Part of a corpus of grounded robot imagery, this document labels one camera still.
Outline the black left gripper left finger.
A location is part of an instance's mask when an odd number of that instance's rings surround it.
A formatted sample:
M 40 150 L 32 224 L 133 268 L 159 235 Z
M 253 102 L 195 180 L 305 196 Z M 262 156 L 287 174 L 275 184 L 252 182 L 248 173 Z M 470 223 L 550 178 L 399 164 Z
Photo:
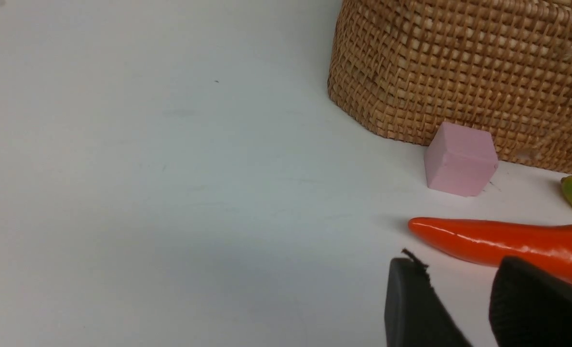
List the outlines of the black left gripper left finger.
M 434 290 L 428 265 L 411 251 L 389 266 L 384 323 L 388 347 L 470 347 Z

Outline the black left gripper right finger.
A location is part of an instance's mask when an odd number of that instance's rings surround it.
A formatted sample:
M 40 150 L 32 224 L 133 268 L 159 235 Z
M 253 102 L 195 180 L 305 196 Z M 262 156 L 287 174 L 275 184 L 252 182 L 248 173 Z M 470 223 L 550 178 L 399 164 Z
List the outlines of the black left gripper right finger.
M 489 323 L 500 347 L 572 347 L 572 286 L 504 257 L 493 279 Z

